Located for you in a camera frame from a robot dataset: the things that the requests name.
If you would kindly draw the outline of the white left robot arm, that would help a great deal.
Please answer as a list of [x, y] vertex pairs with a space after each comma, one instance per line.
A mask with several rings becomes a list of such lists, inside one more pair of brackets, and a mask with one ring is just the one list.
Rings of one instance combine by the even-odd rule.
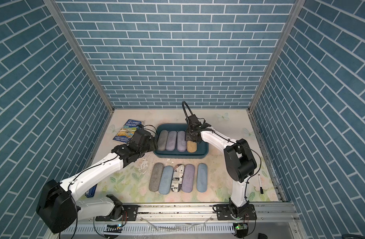
[[117, 145], [102, 160], [60, 182], [52, 179], [42, 188], [37, 214], [50, 231], [58, 234], [79, 220], [108, 217], [112, 221], [123, 220], [122, 202], [108, 194], [92, 203], [78, 200], [109, 175], [137, 161], [146, 153], [157, 150], [157, 135], [147, 129], [138, 129], [127, 144]]

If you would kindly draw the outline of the tan fabric glasses case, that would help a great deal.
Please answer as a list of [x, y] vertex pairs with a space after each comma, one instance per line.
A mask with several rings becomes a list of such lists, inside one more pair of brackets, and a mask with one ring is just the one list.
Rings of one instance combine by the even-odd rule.
[[195, 153], [197, 151], [197, 143], [193, 141], [188, 141], [186, 143], [186, 150], [189, 153]]

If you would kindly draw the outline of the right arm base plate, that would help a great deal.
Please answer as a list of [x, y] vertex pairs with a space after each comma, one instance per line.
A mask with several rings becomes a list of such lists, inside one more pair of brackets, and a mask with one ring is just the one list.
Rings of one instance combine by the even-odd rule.
[[242, 207], [237, 207], [234, 204], [217, 204], [212, 207], [217, 215], [217, 220], [245, 220], [252, 221], [257, 219], [255, 206], [246, 203]]

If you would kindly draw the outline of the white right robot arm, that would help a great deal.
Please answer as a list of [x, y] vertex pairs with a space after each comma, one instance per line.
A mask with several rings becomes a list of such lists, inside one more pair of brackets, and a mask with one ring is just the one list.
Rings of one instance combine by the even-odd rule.
[[207, 142], [223, 152], [227, 173], [233, 180], [229, 208], [240, 212], [248, 204], [247, 185], [257, 169], [256, 152], [250, 148], [245, 139], [229, 138], [219, 133], [206, 121], [201, 122], [195, 114], [185, 117], [186, 140], [197, 143]]

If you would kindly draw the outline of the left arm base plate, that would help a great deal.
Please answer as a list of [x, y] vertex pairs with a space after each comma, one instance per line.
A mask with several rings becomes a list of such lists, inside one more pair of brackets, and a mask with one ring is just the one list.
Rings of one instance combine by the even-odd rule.
[[138, 205], [123, 205], [121, 210], [121, 215], [118, 219], [111, 219], [110, 215], [108, 216], [98, 216], [95, 218], [97, 222], [115, 222], [115, 221], [136, 221], [138, 214]]

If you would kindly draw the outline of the lavender fabric glasses case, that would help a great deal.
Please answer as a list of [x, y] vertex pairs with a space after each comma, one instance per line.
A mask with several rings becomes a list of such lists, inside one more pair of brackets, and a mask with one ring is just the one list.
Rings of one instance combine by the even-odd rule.
[[167, 140], [166, 140], [165, 149], [167, 151], [175, 150], [176, 141], [177, 141], [177, 132], [176, 131], [169, 131], [168, 136], [167, 136]]

